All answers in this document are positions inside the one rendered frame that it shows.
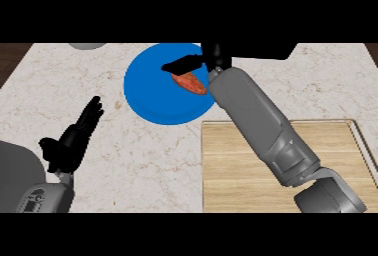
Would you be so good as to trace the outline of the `grey round object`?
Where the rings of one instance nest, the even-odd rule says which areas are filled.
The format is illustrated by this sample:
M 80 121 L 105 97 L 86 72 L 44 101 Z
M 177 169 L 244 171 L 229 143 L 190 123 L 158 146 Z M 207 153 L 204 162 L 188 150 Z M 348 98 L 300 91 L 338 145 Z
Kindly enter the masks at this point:
M 68 43 L 77 50 L 95 50 L 106 45 L 106 43 Z

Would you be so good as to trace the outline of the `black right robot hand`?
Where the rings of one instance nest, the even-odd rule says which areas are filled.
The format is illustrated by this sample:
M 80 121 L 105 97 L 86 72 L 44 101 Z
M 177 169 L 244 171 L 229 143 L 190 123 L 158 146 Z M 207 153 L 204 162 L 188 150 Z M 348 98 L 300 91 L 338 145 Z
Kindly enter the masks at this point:
M 232 67 L 232 56 L 223 43 L 202 43 L 201 54 L 190 54 L 162 65 L 161 70 L 183 75 L 207 66 L 207 71 L 226 70 Z

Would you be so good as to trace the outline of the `black appliance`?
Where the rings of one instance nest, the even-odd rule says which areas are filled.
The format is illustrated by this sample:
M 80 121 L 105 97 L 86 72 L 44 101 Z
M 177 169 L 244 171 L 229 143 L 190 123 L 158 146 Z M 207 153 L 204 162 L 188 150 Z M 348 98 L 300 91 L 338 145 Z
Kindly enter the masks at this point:
M 238 58 L 285 60 L 295 47 L 295 43 L 232 43 L 229 53 Z

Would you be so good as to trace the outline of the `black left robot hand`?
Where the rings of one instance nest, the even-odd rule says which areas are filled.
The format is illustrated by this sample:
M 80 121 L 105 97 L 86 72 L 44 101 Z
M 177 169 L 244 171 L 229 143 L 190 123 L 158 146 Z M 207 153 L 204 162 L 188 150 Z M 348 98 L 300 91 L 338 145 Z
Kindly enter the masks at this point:
M 55 140 L 44 137 L 40 140 L 43 159 L 49 162 L 49 173 L 74 173 L 78 169 L 102 115 L 100 97 L 95 96 L 77 122 L 68 126 L 61 138 Z

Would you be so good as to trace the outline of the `pale wooden tray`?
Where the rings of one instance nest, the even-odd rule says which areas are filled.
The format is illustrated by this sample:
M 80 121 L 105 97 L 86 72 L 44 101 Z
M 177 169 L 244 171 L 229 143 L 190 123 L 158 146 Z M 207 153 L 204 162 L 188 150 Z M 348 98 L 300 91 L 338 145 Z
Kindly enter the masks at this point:
M 378 213 L 378 166 L 354 121 L 295 120 L 292 127 L 320 158 Z M 284 187 L 229 121 L 207 121 L 201 133 L 202 191 L 207 212 L 295 213 L 294 196 L 306 187 Z

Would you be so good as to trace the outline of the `blue round plate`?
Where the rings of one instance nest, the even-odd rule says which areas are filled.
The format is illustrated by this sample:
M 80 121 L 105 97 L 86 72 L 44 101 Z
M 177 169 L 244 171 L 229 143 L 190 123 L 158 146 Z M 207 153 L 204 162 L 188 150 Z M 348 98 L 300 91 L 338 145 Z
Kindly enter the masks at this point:
M 174 82 L 161 70 L 165 63 L 186 55 L 201 54 L 193 43 L 159 43 L 133 59 L 124 75 L 124 97 L 134 113 L 159 125 L 179 125 L 199 118 L 210 110 L 210 93 L 198 95 Z

